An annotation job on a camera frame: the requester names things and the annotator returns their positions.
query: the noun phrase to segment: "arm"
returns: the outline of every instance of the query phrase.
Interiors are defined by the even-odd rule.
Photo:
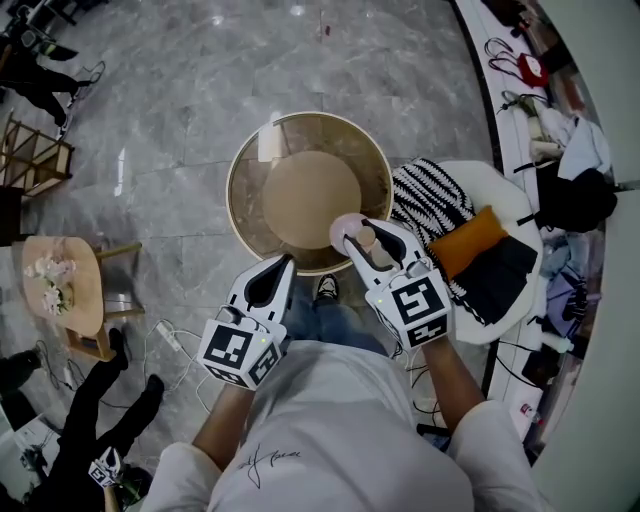
[[[113,487],[104,488],[104,510],[105,512],[120,512]]]
[[[244,431],[255,392],[225,385],[193,445],[206,453],[221,471],[233,459]]]
[[[236,454],[254,394],[227,384],[193,443],[175,443],[162,452],[143,512],[207,509]]]
[[[484,396],[446,336],[423,345],[442,417],[451,432]]]
[[[511,418],[502,404],[486,402],[446,337],[423,352],[447,427],[449,453],[469,477],[478,511],[545,510]]]

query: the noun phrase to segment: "sneaker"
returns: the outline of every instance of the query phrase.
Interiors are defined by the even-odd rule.
[[[320,278],[316,300],[320,297],[329,297],[333,300],[338,300],[338,280],[333,274],[327,274]]]
[[[69,126],[71,125],[72,119],[73,119],[73,116],[67,113],[67,118],[65,119],[64,124],[58,128],[58,135],[56,136],[56,140],[64,139],[65,135],[67,134],[67,131],[69,130]]]
[[[162,393],[164,393],[164,382],[162,382],[162,379],[160,379],[160,377],[155,373],[152,373],[149,375],[149,380],[147,380],[147,385],[144,390],[149,391],[150,393],[159,393],[162,395]]]
[[[124,334],[115,327],[109,330],[109,345],[111,349],[116,352],[116,358],[121,362],[123,370],[129,368],[129,361],[127,360],[127,354],[124,351]]]
[[[91,87],[91,85],[93,84],[79,85],[75,94],[72,94],[71,98],[69,98],[69,102],[67,103],[67,109],[70,109],[73,106],[73,104],[76,101],[78,101],[81,97],[84,98],[86,96],[85,93],[89,90],[89,87]]]

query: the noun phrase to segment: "black shoe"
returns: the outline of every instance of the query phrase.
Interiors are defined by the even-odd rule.
[[[318,292],[316,300],[320,297],[329,297],[335,301],[338,300],[338,280],[333,274],[326,274],[320,278],[318,283]]]
[[[120,361],[121,368],[123,370],[129,368],[127,354],[124,351],[124,334],[115,327],[109,331],[109,345],[111,345],[112,350],[115,350],[116,358]]]
[[[162,382],[160,377],[153,373],[149,375],[149,380],[147,380],[147,385],[144,390],[149,393],[159,393],[162,395],[162,393],[164,393],[164,382]]]

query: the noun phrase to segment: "floor tile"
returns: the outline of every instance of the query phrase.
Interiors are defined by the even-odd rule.
[[[231,232],[225,201],[228,170],[225,162],[136,176],[128,212],[138,236]]]

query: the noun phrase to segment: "flower bouquet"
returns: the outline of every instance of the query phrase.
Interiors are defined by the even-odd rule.
[[[24,270],[25,276],[46,283],[42,306],[47,313],[60,316],[73,306],[73,289],[69,281],[75,269],[75,261],[54,258],[48,253]]]

